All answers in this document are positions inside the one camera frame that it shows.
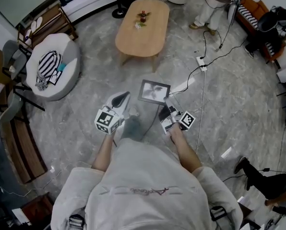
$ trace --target person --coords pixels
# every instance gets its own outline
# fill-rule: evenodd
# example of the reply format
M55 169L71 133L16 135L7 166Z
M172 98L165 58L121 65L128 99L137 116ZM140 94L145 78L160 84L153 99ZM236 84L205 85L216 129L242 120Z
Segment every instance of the person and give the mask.
M266 206L275 206L273 211L286 215L286 173L263 176L246 157L242 157L234 168L234 174L243 169L247 176L246 190L255 186L265 197Z
M195 21L190 24L189 27L191 29L199 29L205 26L208 20L210 20L207 29L211 35L215 35L224 8L230 1L231 0L205 0L201 13L196 16Z
M244 46L245 52L251 58L255 58L254 52L260 49L266 43L270 43L272 46L273 54L279 52L282 47L286 46L286 10L282 7L277 7L270 12L265 14L265 17L262 17L263 20L266 16L269 15L275 18L276 26L267 31L261 31L263 29L263 24L260 27L260 21L258 21L258 30L252 38L251 42Z
M179 124L169 130L178 156L141 143L142 130L131 115L112 155L115 134L105 136L92 168L71 171L54 204L51 229L68 229L70 216L79 214L88 230L238 230L243 215L236 199L202 166ZM210 207L225 209L224 228L212 220Z

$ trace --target striped bag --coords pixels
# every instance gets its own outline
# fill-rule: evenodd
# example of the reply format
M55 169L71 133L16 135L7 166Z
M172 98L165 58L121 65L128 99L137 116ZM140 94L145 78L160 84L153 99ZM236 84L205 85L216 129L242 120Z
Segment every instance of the striped bag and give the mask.
M47 88L52 73L58 68L61 62L62 55L55 50L50 50L41 57L36 78L36 87L40 91Z

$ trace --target black pants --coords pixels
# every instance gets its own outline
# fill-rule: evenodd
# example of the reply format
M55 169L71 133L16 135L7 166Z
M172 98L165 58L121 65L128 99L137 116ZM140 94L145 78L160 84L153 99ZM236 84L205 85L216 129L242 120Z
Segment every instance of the black pants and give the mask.
M279 37L277 30L274 28L268 32L257 31L253 40L245 48L253 53L261 48L265 43L271 43L273 51L276 53L282 47L282 39Z
M248 177L248 182L255 186L267 199L275 199L283 193L286 186L286 174L263 176L249 161L245 161L242 168Z

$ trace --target striped cushion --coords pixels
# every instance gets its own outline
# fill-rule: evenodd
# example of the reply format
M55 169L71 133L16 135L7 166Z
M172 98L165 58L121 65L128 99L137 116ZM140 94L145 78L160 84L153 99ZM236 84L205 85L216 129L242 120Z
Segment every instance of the striped cushion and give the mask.
M54 70L61 64L62 55L55 50L50 50L44 54L38 66L38 71L45 77L46 82L49 81ZM36 82L41 82L41 79L36 78Z
M250 11L248 11L244 6L240 5L238 9L239 13L257 30L257 20Z
M250 11L248 11L244 6L240 5L238 12L257 30L258 21L254 16L252 16ZM273 50L272 45L270 43L266 43L265 45L269 51L270 56L273 56L275 52Z

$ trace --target white shirt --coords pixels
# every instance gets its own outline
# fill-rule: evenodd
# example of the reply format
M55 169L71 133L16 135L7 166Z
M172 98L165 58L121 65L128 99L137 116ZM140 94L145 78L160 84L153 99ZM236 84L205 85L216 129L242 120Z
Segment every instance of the white shirt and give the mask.
M85 207L88 230L215 230L210 206L223 206L239 229L241 209L211 168L191 174L168 148L126 138L106 173L73 169L55 202L51 228L66 229L69 216Z

